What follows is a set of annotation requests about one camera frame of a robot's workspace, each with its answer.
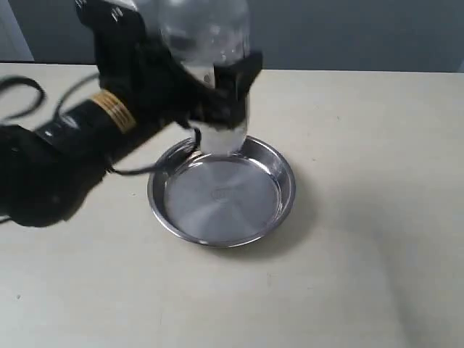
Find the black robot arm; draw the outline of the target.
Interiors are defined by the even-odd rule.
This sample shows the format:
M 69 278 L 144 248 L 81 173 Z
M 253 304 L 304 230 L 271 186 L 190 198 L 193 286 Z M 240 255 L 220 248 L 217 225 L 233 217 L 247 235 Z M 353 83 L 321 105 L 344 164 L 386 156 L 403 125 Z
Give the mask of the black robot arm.
M 70 219 L 117 162 L 173 123 L 193 148 L 227 154 L 247 135 L 263 55 L 246 1 L 77 1 L 94 36 L 99 91 L 28 130 L 1 125 L 1 219 Z

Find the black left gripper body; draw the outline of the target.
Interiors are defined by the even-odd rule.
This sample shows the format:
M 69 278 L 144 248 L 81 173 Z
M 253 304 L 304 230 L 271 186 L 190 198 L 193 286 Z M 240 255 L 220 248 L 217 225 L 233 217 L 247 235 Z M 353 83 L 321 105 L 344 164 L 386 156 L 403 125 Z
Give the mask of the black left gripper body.
M 108 1 L 77 1 L 80 23 L 94 40 L 100 91 L 74 108 L 74 142 L 144 142 L 166 125 L 192 128 L 196 85 L 164 42 L 158 1 L 135 1 L 138 11 Z

